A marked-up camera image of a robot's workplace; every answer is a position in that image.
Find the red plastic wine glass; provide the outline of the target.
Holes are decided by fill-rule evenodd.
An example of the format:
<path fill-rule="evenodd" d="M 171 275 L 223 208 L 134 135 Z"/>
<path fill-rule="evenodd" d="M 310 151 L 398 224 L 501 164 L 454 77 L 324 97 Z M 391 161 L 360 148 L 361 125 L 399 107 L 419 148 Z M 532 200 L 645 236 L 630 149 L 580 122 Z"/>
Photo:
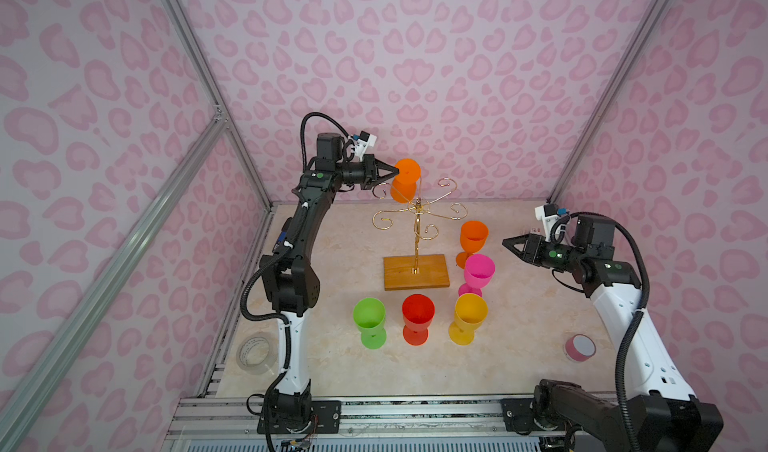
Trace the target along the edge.
<path fill-rule="evenodd" d="M 404 340 L 411 346 L 423 345 L 428 340 L 429 326 L 436 313 L 433 301 L 425 295 L 413 294 L 404 300 L 401 311 Z"/>

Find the gold wire glass rack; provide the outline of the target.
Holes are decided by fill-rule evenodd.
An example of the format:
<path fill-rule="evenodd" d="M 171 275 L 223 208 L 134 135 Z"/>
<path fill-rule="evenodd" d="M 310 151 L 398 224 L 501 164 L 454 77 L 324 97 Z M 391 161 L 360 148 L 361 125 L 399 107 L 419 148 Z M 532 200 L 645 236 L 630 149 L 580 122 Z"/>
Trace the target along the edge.
<path fill-rule="evenodd" d="M 411 217 L 413 219 L 413 253 L 408 256 L 419 257 L 423 255 L 420 252 L 420 246 L 423 242 L 429 242 L 440 235 L 440 229 L 434 224 L 434 220 L 444 220 L 458 222 L 463 221 L 468 216 L 468 209 L 459 202 L 449 204 L 448 214 L 441 214 L 432 211 L 433 205 L 439 205 L 445 199 L 452 197 L 458 191 L 457 182 L 449 177 L 442 177 L 437 182 L 437 187 L 443 190 L 443 193 L 436 198 L 428 199 L 422 196 L 422 180 L 418 182 L 415 198 L 406 204 L 397 203 L 398 208 L 389 210 L 379 210 L 372 217 L 372 225 L 376 230 L 388 231 L 393 225 L 393 219 L 397 216 Z M 381 199 L 391 198 L 391 185 L 383 192 Z"/>

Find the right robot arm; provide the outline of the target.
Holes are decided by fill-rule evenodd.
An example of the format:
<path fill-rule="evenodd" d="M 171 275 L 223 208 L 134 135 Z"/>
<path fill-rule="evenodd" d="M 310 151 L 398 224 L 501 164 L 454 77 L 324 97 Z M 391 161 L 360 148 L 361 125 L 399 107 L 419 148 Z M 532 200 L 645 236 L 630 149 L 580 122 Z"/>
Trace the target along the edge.
<path fill-rule="evenodd" d="M 708 451 L 724 428 L 716 405 L 701 401 L 674 364 L 648 313 L 650 278 L 634 237 L 616 220 L 557 205 L 536 208 L 540 234 L 503 240 L 521 261 L 568 273 L 597 311 L 616 350 L 609 401 L 578 384 L 543 379 L 528 411 L 507 414 L 525 432 L 563 429 L 563 448 L 586 432 L 607 451 Z"/>

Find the yellow plastic wine glass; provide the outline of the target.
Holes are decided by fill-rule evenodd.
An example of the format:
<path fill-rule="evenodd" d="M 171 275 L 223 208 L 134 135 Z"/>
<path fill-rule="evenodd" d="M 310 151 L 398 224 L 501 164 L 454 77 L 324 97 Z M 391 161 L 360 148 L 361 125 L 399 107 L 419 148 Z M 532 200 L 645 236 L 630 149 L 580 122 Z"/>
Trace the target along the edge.
<path fill-rule="evenodd" d="M 468 346 L 475 339 L 477 329 L 488 316 L 488 305 L 476 294 L 461 295 L 455 304 L 454 320 L 448 333 L 452 342 L 460 346 Z"/>

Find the orange wine glass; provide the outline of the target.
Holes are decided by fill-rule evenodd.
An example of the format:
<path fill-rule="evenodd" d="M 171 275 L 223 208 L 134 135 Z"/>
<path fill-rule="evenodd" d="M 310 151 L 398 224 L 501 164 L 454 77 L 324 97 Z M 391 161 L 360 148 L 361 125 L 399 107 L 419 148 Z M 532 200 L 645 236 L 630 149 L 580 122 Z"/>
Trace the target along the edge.
<path fill-rule="evenodd" d="M 398 175 L 391 184 L 391 198 L 395 202 L 406 204 L 415 198 L 421 179 L 421 167 L 413 159 L 402 159 L 397 162 L 396 168 Z"/>
<path fill-rule="evenodd" d="M 489 229 L 483 222 L 469 221 L 462 225 L 459 238 L 462 251 L 456 256 L 459 268 L 465 268 L 467 259 L 484 247 L 488 236 Z"/>

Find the orange wine glass front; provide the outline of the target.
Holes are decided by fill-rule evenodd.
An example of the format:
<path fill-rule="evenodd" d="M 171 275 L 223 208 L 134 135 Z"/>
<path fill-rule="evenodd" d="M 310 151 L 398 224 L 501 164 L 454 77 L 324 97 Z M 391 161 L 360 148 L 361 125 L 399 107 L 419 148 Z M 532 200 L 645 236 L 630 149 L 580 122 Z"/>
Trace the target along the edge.
<path fill-rule="evenodd" d="M 456 256 L 459 268 L 465 268 L 467 259 L 484 247 L 488 236 L 489 229 L 483 222 L 469 221 L 462 225 L 459 238 L 462 251 Z"/>

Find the pink plastic wine glass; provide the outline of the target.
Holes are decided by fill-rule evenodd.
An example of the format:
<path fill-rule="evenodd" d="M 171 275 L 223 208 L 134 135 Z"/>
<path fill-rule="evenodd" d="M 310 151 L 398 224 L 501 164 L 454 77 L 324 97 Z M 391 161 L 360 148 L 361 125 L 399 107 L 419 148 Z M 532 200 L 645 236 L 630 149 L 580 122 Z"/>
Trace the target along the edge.
<path fill-rule="evenodd" d="M 483 254 L 470 256 L 464 265 L 465 283 L 459 287 L 458 295 L 473 294 L 482 297 L 482 289 L 491 282 L 495 273 L 496 265 L 490 257 Z"/>

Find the wooden rack base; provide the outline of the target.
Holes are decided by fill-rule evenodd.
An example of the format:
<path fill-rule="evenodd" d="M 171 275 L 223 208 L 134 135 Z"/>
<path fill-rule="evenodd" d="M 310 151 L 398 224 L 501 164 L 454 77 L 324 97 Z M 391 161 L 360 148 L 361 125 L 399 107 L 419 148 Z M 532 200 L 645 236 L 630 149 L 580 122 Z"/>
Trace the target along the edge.
<path fill-rule="evenodd" d="M 386 291 L 447 288 L 450 276 L 443 254 L 385 257 Z"/>

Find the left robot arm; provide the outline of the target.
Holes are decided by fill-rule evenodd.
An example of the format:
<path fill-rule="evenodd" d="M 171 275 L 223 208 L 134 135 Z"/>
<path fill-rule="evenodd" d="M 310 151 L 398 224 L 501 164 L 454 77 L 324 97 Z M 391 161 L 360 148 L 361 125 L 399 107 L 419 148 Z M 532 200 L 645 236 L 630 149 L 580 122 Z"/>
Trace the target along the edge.
<path fill-rule="evenodd" d="M 257 415 L 266 437 L 314 430 L 309 372 L 308 320 L 319 300 L 321 283 L 312 267 L 312 252 L 322 222 L 336 196 L 354 188 L 373 190 L 398 176 L 396 167 L 367 153 L 374 138 L 349 134 L 330 116 L 305 115 L 300 123 L 301 177 L 293 189 L 298 203 L 284 224 L 271 253 L 240 295 L 242 318 L 274 320 L 280 332 L 278 376 L 262 394 Z"/>

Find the green plastic wine glass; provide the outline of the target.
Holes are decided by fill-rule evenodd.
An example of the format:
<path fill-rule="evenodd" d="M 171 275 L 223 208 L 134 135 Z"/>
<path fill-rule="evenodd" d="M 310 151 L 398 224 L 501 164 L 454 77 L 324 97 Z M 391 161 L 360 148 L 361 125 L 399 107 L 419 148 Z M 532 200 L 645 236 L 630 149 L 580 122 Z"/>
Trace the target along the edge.
<path fill-rule="evenodd" d="M 381 348 L 387 339 L 385 330 L 386 307 L 376 298 L 364 298 L 353 309 L 353 320 L 360 332 L 360 340 L 370 350 Z"/>

